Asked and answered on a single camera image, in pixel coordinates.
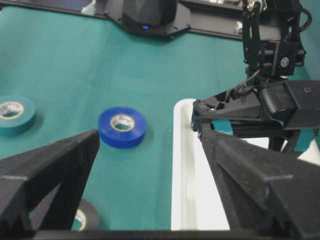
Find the black metal frame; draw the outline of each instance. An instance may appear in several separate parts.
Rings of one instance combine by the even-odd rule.
[[[212,129],[204,129],[202,134],[202,146],[231,231],[70,231],[99,149],[98,132],[92,130],[0,161],[0,238],[313,240],[320,237],[320,185],[313,184],[320,181],[320,167]]]
[[[110,20],[109,16],[105,14],[107,1],[96,0],[96,14],[92,16],[81,13],[82,8],[87,6],[91,0],[0,0],[0,8],[17,6]],[[179,2],[190,9],[189,32],[236,40],[242,39],[242,35],[235,30],[237,22],[242,22],[242,8],[200,0],[180,0]],[[265,35],[270,35],[273,32],[270,31],[270,28],[262,28],[261,31]]]

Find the screw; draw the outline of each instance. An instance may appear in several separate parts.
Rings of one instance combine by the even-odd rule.
[[[305,87],[305,88],[304,88],[304,93],[305,93],[305,94],[311,94],[311,93],[312,93],[311,88]]]

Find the robotic arm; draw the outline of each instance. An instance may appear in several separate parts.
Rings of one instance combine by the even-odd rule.
[[[300,26],[301,13],[307,21]],[[277,30],[262,36],[260,19]],[[320,82],[289,81],[304,65],[300,33],[312,22],[299,0],[243,0],[243,51],[248,78],[193,104],[191,127],[201,139],[212,129],[239,138],[268,137],[269,149],[295,157],[306,151],[320,126]]]

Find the green tablecloth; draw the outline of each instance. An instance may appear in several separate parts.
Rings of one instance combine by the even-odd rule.
[[[242,43],[186,33],[172,40],[130,35],[110,21],[4,8],[0,15],[0,96],[27,96],[35,126],[0,137],[0,159],[96,128],[110,107],[144,114],[142,144],[101,144],[84,198],[101,230],[169,229],[173,108],[203,99],[245,76]],[[291,79],[308,79],[298,68]]]

